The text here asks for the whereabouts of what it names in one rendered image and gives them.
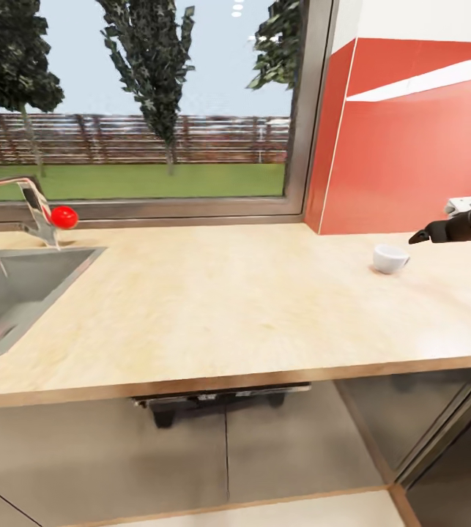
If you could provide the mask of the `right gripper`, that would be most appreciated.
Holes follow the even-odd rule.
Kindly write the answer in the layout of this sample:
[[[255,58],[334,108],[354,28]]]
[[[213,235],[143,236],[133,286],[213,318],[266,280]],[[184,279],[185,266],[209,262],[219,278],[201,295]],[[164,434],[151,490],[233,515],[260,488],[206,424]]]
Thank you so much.
[[[470,213],[471,210],[449,220],[431,222],[425,229],[416,232],[408,243],[417,244],[429,240],[433,244],[471,241]]]

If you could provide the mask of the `coffee cup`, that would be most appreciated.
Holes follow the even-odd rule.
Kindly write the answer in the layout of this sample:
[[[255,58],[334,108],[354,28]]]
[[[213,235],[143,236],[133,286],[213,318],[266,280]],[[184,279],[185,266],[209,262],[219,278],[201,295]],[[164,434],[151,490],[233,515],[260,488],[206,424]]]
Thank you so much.
[[[383,274],[396,273],[407,267],[411,259],[409,253],[390,245],[377,245],[372,250],[374,268]]]

